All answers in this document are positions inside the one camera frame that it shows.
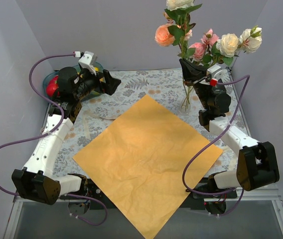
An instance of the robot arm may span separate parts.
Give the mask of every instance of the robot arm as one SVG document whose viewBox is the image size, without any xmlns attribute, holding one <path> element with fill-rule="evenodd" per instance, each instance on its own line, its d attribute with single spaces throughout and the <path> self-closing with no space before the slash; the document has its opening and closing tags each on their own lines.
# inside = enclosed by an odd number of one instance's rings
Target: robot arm
<svg viewBox="0 0 283 239">
<path fill-rule="evenodd" d="M 186 85 L 193 86 L 204 110 L 199 111 L 199 122 L 209 132 L 220 135 L 229 125 L 225 113 L 231 97 L 222 83 L 222 68 L 196 66 L 180 59 Z M 221 137 L 238 156 L 237 170 L 212 174 L 208 179 L 209 191 L 242 187 L 246 191 L 275 183 L 279 180 L 276 153 L 269 142 L 260 143 L 231 125 Z"/>
<path fill-rule="evenodd" d="M 93 64 L 96 56 L 91 52 L 75 52 L 80 57 L 81 72 L 78 74 L 73 67 L 65 67 L 58 73 L 58 89 L 54 99 L 64 110 L 64 120 L 57 130 L 40 139 L 32 156 L 22 170 L 14 170 L 13 183 L 19 195 L 23 198 L 52 205 L 64 194 L 72 192 L 76 195 L 86 195 L 88 180 L 79 174 L 69 174 L 64 177 L 52 177 L 53 166 L 63 140 L 73 126 L 81 109 L 80 100 L 93 90 L 112 95 L 119 79 L 111 77 L 109 71 L 96 72 Z M 44 131 L 50 132 L 60 121 L 60 109 L 50 106 Z"/>
</svg>

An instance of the peach rose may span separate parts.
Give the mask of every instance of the peach rose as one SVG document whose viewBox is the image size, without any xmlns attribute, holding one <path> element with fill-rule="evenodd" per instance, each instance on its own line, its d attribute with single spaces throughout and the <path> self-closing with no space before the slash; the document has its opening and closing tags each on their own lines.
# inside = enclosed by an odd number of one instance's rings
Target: peach rose
<svg viewBox="0 0 283 239">
<path fill-rule="evenodd" d="M 172 24 L 167 23 L 156 30 L 155 41 L 159 46 L 169 46 L 175 41 L 175 37 L 168 31 L 168 27 L 171 25 Z"/>
<path fill-rule="evenodd" d="M 196 42 L 192 44 L 189 48 L 196 48 L 195 53 L 193 54 L 193 58 L 195 61 L 200 61 L 206 52 L 206 45 L 201 42 Z"/>
<path fill-rule="evenodd" d="M 202 36 L 201 42 L 204 43 L 205 45 L 213 46 L 218 39 L 219 39 L 219 36 L 217 36 L 216 34 L 213 34 L 212 29 L 210 29 L 209 31 L 207 31 L 206 34 Z"/>
</svg>

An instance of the cable connector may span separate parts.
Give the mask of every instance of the cable connector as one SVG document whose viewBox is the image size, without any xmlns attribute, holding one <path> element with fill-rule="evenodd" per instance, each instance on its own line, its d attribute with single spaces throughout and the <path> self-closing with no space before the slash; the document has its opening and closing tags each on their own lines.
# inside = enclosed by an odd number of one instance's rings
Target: cable connector
<svg viewBox="0 0 283 239">
<path fill-rule="evenodd" d="M 217 79 L 212 78 L 212 79 L 210 80 L 210 85 L 211 85 L 211 86 L 216 86 L 217 83 L 218 83 L 218 80 L 217 80 Z"/>
<path fill-rule="evenodd" d="M 81 58 L 81 57 L 82 57 L 82 55 L 81 55 L 81 52 L 80 52 L 80 51 L 74 51 L 74 54 L 75 54 L 75 56 L 74 56 L 74 57 L 76 57 L 76 58 Z"/>
<path fill-rule="evenodd" d="M 48 134 L 48 135 L 52 135 L 52 134 L 53 134 L 53 133 L 52 133 L 51 131 L 49 131 L 49 130 L 48 130 L 48 131 L 44 131 L 42 134 L 45 134 L 45 133 Z"/>
</svg>

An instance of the white wall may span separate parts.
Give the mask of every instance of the white wall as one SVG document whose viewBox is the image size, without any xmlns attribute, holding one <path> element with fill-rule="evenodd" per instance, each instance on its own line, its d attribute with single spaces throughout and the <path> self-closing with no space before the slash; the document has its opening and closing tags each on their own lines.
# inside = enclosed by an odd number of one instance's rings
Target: white wall
<svg viewBox="0 0 283 239">
<path fill-rule="evenodd" d="M 39 135 L 47 104 L 32 92 L 28 71 L 44 53 L 14 0 L 0 1 L 0 144 Z M 34 81 L 52 71 L 42 63 Z M 11 174 L 21 169 L 36 142 L 0 150 L 0 184 L 14 191 Z M 0 238 L 3 237 L 13 197 L 0 191 Z"/>
<path fill-rule="evenodd" d="M 276 147 L 283 196 L 283 1 L 267 1 L 257 24 L 263 27 L 263 43 L 256 53 L 240 55 L 234 78 L 251 74 L 244 113 L 252 136 Z"/>
<path fill-rule="evenodd" d="M 154 34 L 166 21 L 166 0 L 16 0 L 46 55 L 90 50 L 106 69 L 180 68 L 177 47 L 159 47 Z M 255 24 L 267 0 L 197 0 L 192 42 L 215 29 L 241 33 Z M 55 69 L 75 60 L 51 62 Z"/>
</svg>

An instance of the orange paper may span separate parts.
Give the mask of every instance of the orange paper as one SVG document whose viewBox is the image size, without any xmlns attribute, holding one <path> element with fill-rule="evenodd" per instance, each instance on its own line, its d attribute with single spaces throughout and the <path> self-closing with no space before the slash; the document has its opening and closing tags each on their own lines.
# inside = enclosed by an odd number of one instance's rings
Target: orange paper
<svg viewBox="0 0 283 239">
<path fill-rule="evenodd" d="M 146 238 L 152 239 L 189 193 L 181 175 L 209 141 L 144 96 L 74 156 L 74 160 Z M 195 187 L 222 150 L 209 147 L 189 167 Z"/>
</svg>

